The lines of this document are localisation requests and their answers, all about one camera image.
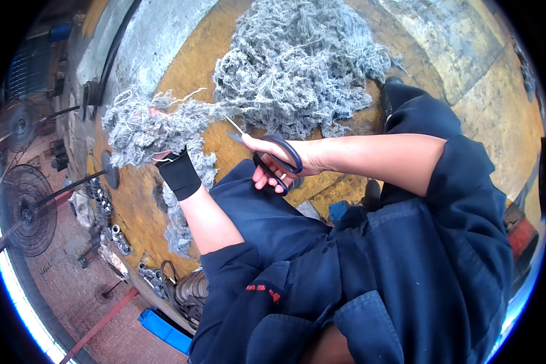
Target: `fan guard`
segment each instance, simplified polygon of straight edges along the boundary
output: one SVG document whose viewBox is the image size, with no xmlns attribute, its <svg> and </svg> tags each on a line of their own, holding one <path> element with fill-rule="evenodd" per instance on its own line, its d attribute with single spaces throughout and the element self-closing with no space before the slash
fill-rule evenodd
<svg viewBox="0 0 546 364">
<path fill-rule="evenodd" d="M 8 120 L 8 131 L 10 136 L 10 149 L 13 153 L 21 152 L 26 149 L 35 136 L 36 114 L 32 109 L 20 104 L 14 114 Z"/>
<path fill-rule="evenodd" d="M 34 257 L 49 247 L 56 228 L 56 205 L 41 171 L 19 164 L 0 183 L 0 229 L 10 248 Z"/>
</svg>

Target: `shoe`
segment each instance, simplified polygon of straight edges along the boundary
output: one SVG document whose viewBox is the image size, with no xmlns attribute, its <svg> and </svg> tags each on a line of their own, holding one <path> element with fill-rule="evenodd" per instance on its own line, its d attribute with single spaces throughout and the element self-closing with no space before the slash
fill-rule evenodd
<svg viewBox="0 0 546 364">
<path fill-rule="evenodd" d="M 399 77 L 390 76 L 386 79 L 386 81 L 384 82 L 382 86 L 382 90 L 380 92 L 380 106 L 382 106 L 383 108 L 383 115 L 380 120 L 381 133 L 385 132 L 386 123 L 390 119 L 390 116 L 393 114 L 393 106 L 390 105 L 390 100 L 388 99 L 388 95 L 384 91 L 384 89 L 386 88 L 386 85 L 391 83 L 405 84 L 404 82 L 402 82 L 402 80 Z"/>
<path fill-rule="evenodd" d="M 371 213 L 375 212 L 380 207 L 380 185 L 377 180 L 369 179 L 366 182 L 366 190 L 364 191 L 364 198 L 360 201 L 360 204 Z"/>
<path fill-rule="evenodd" d="M 298 179 L 294 179 L 289 186 L 287 186 L 287 192 L 291 191 L 292 189 L 296 189 L 299 186 L 303 185 L 303 181 L 305 180 L 305 177 L 300 177 Z"/>
</svg>

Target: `scissors blade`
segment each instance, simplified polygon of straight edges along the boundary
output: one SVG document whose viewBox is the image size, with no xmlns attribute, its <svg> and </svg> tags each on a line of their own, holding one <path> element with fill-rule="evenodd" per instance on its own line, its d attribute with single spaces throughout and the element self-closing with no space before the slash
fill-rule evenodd
<svg viewBox="0 0 546 364">
<path fill-rule="evenodd" d="M 233 138 L 234 140 L 236 140 L 237 142 L 241 143 L 242 145 L 244 145 L 243 143 L 243 139 L 240 138 L 240 136 L 236 135 L 236 134 L 233 134 L 231 133 L 230 131 L 225 131 L 225 133 L 230 136 L 231 138 Z"/>
<path fill-rule="evenodd" d="M 225 116 L 225 117 L 226 117 L 226 119 L 233 125 L 233 127 L 240 133 L 240 135 L 243 135 L 243 134 L 244 134 L 244 131 L 242 131 L 242 130 L 240 129 L 240 127 L 239 127 L 238 125 L 236 125 L 236 124 L 234 123 L 233 120 L 231 120 L 230 117 L 228 117 L 228 116 Z"/>
</svg>

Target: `scissors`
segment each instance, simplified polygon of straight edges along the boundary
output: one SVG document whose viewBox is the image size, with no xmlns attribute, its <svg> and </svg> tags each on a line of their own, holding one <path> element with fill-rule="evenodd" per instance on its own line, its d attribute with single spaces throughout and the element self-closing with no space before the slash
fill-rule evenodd
<svg viewBox="0 0 546 364">
<path fill-rule="evenodd" d="M 240 135 L 246 134 L 244 131 L 242 131 L 240 129 L 240 127 L 238 127 L 233 122 L 233 120 L 231 120 L 228 116 L 225 116 L 225 117 L 233 125 L 233 127 L 240 133 Z M 226 133 L 231 138 L 233 138 L 237 142 L 244 145 L 243 140 L 241 139 L 241 137 L 239 135 L 235 135 L 235 134 L 230 133 L 230 132 L 226 132 Z M 293 161 L 295 162 L 295 167 L 293 165 L 289 164 L 289 163 L 286 163 L 286 162 L 282 161 L 277 156 L 274 156 L 271 153 L 266 153 L 266 154 L 269 154 L 269 156 L 271 158 L 273 158 L 273 160 L 275 160 L 277 163 L 281 164 L 281 166 L 283 168 L 285 168 L 286 170 L 290 171 L 293 174 L 298 174 L 299 172 L 303 171 L 303 162 L 302 162 L 302 159 L 299 157 L 298 152 L 291 146 L 291 144 L 286 142 L 281 136 L 279 136 L 279 135 L 263 135 L 259 139 L 266 140 L 267 142 L 272 142 L 272 143 L 277 144 L 279 147 L 285 149 L 285 151 L 291 156 L 291 158 L 293 158 Z M 257 167 L 257 166 L 261 167 L 266 174 L 271 176 L 271 178 L 274 178 L 277 181 L 277 184 L 279 186 L 283 187 L 283 193 L 281 193 L 280 195 L 285 196 L 287 194 L 287 192 L 288 192 L 287 191 L 287 186 L 285 186 L 285 184 L 283 183 L 283 179 L 285 178 L 285 174 L 283 174 L 283 176 L 281 176 L 281 178 L 277 177 L 276 174 L 271 172 L 271 170 L 269 169 L 267 164 L 265 164 L 263 162 L 263 160 L 261 159 L 263 153 L 262 152 L 259 152 L 259 153 L 257 153 L 256 151 L 253 151 L 253 162 L 255 163 L 255 167 Z M 273 190 L 274 190 L 273 186 L 271 186 L 269 184 L 267 184 L 266 186 L 268 186 L 270 188 L 273 188 Z"/>
</svg>

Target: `tangled fiber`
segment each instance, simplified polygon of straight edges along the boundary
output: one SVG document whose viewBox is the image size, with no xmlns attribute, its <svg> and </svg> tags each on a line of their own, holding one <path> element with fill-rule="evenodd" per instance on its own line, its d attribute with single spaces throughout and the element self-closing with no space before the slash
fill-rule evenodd
<svg viewBox="0 0 546 364">
<path fill-rule="evenodd" d="M 215 67 L 215 104 L 189 99 L 194 93 L 176 99 L 171 91 L 149 101 L 134 86 L 115 98 L 102 118 L 112 164 L 140 167 L 156 153 L 186 145 L 210 189 L 216 156 L 204 154 L 200 136 L 210 120 L 240 116 L 246 129 L 262 127 L 285 139 L 305 139 L 318 126 L 324 137 L 342 136 L 348 128 L 335 120 L 370 105 L 367 78 L 384 83 L 390 67 L 404 69 L 402 56 L 391 58 L 342 0 L 257 0 L 236 25 L 231 48 Z M 187 256 L 190 229 L 165 182 L 162 196 L 169 250 Z"/>
<path fill-rule="evenodd" d="M 174 113 L 168 113 L 171 105 L 185 101 L 171 97 L 171 91 L 159 93 L 151 101 L 141 97 L 132 86 L 119 94 L 101 120 L 101 126 L 109 135 L 113 149 L 111 163 L 117 167 L 131 164 L 140 167 L 151 161 L 156 153 L 172 150 L 178 153 L 188 148 L 190 160 L 207 189 L 211 189 L 217 170 L 214 153 L 204 154 L 204 140 L 200 136 L 209 123 L 209 117 L 224 118 L 214 104 L 190 99 L 180 104 Z M 163 198 L 167 204 L 170 223 L 164 233 L 170 251 L 186 256 L 192 240 L 190 230 L 176 196 L 164 182 Z"/>
<path fill-rule="evenodd" d="M 384 83 L 402 56 L 375 43 L 366 21 L 342 0 L 258 0 L 236 22 L 228 53 L 217 61 L 214 98 L 246 110 L 246 126 L 304 139 L 320 126 L 368 107 L 367 77 Z"/>
</svg>

